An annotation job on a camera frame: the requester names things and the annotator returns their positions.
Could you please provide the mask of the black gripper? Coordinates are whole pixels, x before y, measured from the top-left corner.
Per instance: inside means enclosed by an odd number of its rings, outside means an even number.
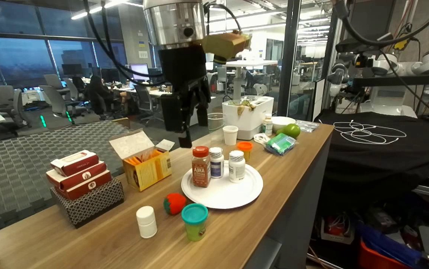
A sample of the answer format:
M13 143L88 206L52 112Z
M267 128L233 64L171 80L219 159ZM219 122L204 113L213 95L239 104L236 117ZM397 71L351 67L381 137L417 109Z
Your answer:
M160 61L163 76L174 92L160 97L164 126L167 131L177 134L180 147L189 147L188 110L182 100L186 100L189 88L194 88L197 94L197 120L206 126L210 92L206 89L204 50L198 44L161 49Z

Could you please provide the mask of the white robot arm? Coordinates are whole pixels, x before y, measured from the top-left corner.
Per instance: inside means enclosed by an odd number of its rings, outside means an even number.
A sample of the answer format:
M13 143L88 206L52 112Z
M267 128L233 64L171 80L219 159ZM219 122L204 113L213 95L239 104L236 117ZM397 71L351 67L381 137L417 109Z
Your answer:
M197 112L198 123L206 125L210 101L201 0L145 0L143 11L163 77L171 85L171 92L160 97L166 129L177 134L180 147L189 147L189 117Z

